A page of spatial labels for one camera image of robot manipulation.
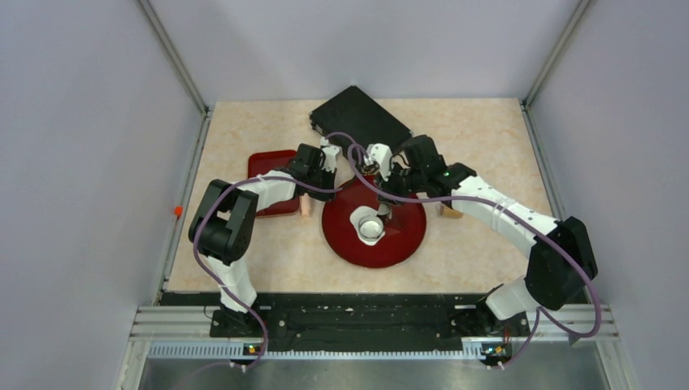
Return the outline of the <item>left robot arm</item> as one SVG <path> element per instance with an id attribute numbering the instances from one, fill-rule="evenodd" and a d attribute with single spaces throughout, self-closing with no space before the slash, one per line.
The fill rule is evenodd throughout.
<path id="1" fill-rule="evenodd" d="M 258 212 L 308 195 L 329 202 L 336 194 L 339 146 L 301 144 L 284 167 L 275 167 L 235 183 L 212 180 L 190 223 L 188 238 L 201 269 L 220 290 L 217 322 L 242 336 L 263 331 L 253 308 L 258 296 L 249 277 L 245 254 Z"/>

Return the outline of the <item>wooden double-ended roller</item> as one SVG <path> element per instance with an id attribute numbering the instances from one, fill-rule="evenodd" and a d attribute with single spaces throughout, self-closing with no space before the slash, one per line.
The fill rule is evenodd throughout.
<path id="1" fill-rule="evenodd" d="M 461 211 L 454 210 L 453 208 L 446 206 L 445 204 L 438 205 L 437 212 L 438 215 L 443 218 L 461 219 L 464 216 L 464 214 Z"/>

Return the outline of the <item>clear glass cup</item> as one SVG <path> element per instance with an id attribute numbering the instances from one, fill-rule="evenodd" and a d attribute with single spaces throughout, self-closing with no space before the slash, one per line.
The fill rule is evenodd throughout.
<path id="1" fill-rule="evenodd" d="M 384 235 L 384 223 L 377 215 L 362 217 L 357 229 L 364 241 L 377 241 Z"/>

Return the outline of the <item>round red tray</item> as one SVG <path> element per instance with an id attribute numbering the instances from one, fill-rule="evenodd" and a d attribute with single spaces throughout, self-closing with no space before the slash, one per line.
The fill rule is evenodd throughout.
<path id="1" fill-rule="evenodd" d="M 420 247 L 427 230 L 426 212 L 418 203 L 392 206 L 385 236 L 374 246 L 363 244 L 349 221 L 359 206 L 379 207 L 378 194 L 353 178 L 323 207 L 321 225 L 331 249 L 342 259 L 366 268 L 385 268 L 404 262 Z"/>

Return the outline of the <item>white dough ball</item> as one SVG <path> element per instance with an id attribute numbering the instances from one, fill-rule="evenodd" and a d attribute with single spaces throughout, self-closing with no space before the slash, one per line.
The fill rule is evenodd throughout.
<path id="1" fill-rule="evenodd" d="M 366 241 L 366 240 L 363 240 L 358 233 L 359 220 L 362 217 L 365 217 L 368 215 L 376 215 L 376 211 L 377 211 L 377 209 L 374 209 L 374 208 L 369 207 L 369 206 L 359 206 L 349 216 L 349 221 L 353 225 L 353 228 L 354 228 L 354 231 L 356 233 L 357 238 L 365 245 L 374 246 L 385 236 L 385 223 L 383 224 L 384 225 L 384 234 L 379 240 Z"/>

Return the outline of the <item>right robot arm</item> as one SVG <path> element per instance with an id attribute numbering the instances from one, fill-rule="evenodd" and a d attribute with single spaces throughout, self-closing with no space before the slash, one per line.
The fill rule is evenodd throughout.
<path id="1" fill-rule="evenodd" d="M 429 136 L 412 137 L 397 150 L 373 144 L 367 152 L 379 167 L 375 184 L 391 201 L 425 193 L 432 201 L 485 223 L 527 258 L 524 276 L 483 298 L 476 313 L 482 332 L 497 335 L 510 318 L 528 310 L 559 310 L 597 276 L 581 220 L 541 214 L 495 189 L 474 169 L 459 162 L 447 164 Z"/>

